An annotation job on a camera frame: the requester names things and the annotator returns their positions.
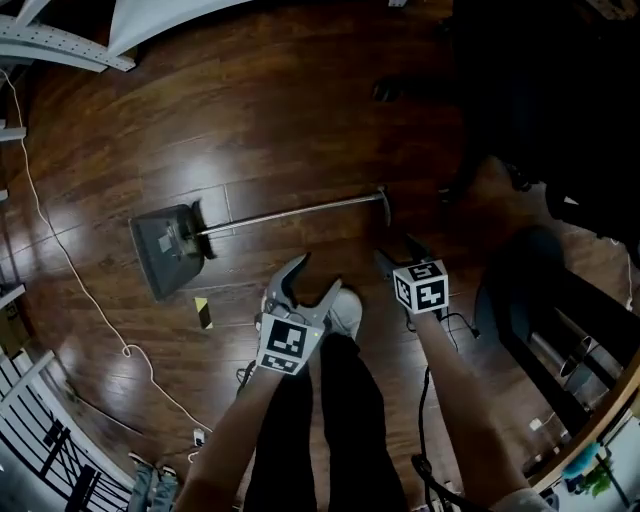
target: small yellow object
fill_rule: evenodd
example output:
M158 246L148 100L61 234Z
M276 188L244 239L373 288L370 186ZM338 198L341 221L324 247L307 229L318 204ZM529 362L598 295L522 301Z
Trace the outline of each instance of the small yellow object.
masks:
M211 321L211 314L209 312L209 300L202 297L195 297L193 300L196 303L196 309L200 317L200 327L203 329L213 329L213 322Z

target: shoe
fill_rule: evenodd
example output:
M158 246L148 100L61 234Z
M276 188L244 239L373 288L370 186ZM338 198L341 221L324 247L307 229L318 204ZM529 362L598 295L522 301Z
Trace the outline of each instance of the shoe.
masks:
M151 466L146 460L144 460L140 455L135 452L129 452L129 458L136 464L143 464L145 466Z
M162 474L170 475L173 478L178 478L178 474L176 473L176 470L173 469L171 466L162 466Z
M330 332L349 336L355 340L362 320L362 302L358 295L347 289L340 288L336 300L329 309L331 321Z

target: mop handle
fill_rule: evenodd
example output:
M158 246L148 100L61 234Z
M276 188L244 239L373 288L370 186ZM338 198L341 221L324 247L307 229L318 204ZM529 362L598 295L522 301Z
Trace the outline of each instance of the mop handle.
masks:
M266 215L260 215L258 217L249 217L244 220L236 220L233 222L226 222L224 224L218 224L210 228L206 228L202 231L198 231L196 235L207 236L227 229L239 228L242 226L250 226L251 224L258 224L259 222L266 222L273 219L281 219L283 217L289 217L291 215L298 215L300 213L317 212L320 210L327 210L329 208L337 208L339 206L348 206L351 204L367 203L369 201L383 201L385 207L385 216L387 225L391 222L391 210L389 208L389 201L385 192L385 187L378 187L378 192L369 194L366 196L352 197L351 199L342 199L339 201L331 201L329 203L317 204L314 206L305 206L304 208L298 208L296 210L287 210L284 212L269 213Z

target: marker cube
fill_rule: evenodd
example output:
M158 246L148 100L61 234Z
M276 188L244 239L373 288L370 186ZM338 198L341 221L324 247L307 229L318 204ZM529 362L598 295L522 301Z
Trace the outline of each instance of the marker cube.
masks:
M449 276L442 260L393 271L397 301L414 314L449 305Z
M296 375L311 357L323 334L324 329L263 313L257 364Z

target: forearm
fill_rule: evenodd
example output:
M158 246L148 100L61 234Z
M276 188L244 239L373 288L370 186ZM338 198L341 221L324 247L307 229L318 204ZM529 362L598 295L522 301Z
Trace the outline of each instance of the forearm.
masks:
M482 382L453 348L433 314L414 318L467 497L490 506L528 486L500 436Z
M261 367L229 407L194 459L178 512L201 510L203 499L214 510L230 510L251 460L262 422L282 374Z

